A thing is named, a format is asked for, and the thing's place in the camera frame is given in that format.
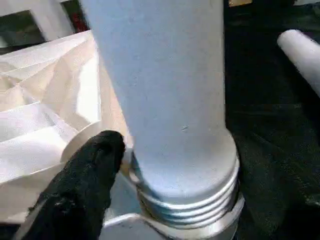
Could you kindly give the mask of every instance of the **white tube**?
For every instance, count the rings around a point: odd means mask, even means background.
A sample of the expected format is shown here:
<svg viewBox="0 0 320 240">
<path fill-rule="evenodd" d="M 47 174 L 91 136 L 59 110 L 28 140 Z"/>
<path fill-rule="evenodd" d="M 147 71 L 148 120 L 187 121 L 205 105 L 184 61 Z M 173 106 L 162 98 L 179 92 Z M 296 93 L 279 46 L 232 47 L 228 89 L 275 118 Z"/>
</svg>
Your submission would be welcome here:
<svg viewBox="0 0 320 240">
<path fill-rule="evenodd" d="M 237 181 L 224 117 L 223 1 L 82 3 L 134 138 L 140 197 L 166 223 L 164 212 L 189 211 L 178 221 L 186 228 L 192 213 L 231 201 Z"/>
<path fill-rule="evenodd" d="M 288 30 L 278 45 L 320 97 L 320 45 L 298 30 Z"/>
</svg>

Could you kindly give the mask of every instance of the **white surface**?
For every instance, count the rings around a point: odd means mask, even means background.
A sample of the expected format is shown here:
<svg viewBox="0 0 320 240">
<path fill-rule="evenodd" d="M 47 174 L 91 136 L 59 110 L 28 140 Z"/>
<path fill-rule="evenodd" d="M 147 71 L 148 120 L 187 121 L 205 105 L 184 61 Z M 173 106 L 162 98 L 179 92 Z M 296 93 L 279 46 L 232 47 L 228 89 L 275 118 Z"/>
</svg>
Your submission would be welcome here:
<svg viewBox="0 0 320 240">
<path fill-rule="evenodd" d="M 0 63 L 0 221 L 19 222 L 90 137 L 105 129 L 130 136 L 90 31 L 2 55 Z M 110 216 L 139 209 L 134 192 L 112 192 Z"/>
<path fill-rule="evenodd" d="M 0 183 L 58 164 L 66 145 L 54 126 L 1 142 Z"/>
</svg>

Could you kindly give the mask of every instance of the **gloved hand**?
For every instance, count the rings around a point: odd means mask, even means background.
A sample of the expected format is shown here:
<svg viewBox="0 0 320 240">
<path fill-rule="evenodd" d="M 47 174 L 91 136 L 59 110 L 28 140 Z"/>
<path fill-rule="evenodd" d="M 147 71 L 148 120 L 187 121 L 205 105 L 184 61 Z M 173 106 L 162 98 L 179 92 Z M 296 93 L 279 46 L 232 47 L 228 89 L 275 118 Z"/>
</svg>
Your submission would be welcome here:
<svg viewBox="0 0 320 240">
<path fill-rule="evenodd" d="M 124 151 L 118 132 L 90 138 L 40 194 L 13 239 L 98 239 Z"/>
</svg>

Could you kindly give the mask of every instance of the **metal threads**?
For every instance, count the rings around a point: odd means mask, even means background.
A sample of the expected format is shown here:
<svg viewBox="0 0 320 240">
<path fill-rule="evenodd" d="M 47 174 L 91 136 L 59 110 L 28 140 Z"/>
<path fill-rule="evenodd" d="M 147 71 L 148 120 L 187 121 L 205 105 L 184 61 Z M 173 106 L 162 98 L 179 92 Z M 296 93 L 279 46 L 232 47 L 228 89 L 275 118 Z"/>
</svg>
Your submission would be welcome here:
<svg viewBox="0 0 320 240">
<path fill-rule="evenodd" d="M 163 224 L 176 229 L 197 229 L 210 225 L 227 212 L 236 201 L 238 194 L 237 176 L 239 161 L 236 161 L 234 171 L 228 183 L 212 197 L 192 204 L 170 204 L 146 195 L 141 189 L 138 196 L 142 208 Z"/>
</svg>

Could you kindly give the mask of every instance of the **black cloth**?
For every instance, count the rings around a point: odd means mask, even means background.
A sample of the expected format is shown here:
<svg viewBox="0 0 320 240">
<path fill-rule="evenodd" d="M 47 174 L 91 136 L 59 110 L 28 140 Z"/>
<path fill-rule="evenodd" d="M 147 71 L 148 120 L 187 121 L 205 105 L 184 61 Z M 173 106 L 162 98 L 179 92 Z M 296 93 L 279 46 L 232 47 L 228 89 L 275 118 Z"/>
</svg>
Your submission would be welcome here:
<svg viewBox="0 0 320 240">
<path fill-rule="evenodd" d="M 237 237 L 320 239 L 320 98 L 277 46 L 288 29 L 320 42 L 320 4 L 261 6 L 225 9 L 226 123 L 246 201 Z"/>
</svg>

